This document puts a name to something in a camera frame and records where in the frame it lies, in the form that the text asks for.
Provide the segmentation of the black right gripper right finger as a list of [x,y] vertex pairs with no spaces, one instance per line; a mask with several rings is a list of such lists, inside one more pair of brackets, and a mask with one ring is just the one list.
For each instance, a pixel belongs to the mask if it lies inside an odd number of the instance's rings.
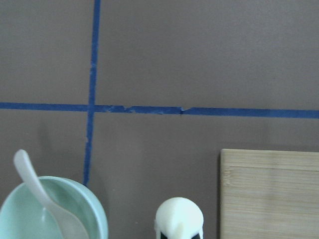
[[195,234],[191,239],[201,239],[201,232]]

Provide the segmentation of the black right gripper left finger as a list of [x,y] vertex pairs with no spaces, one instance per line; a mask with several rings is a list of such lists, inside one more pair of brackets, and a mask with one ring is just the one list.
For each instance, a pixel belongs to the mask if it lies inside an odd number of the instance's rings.
[[160,239],[167,239],[167,237],[163,233],[160,233]]

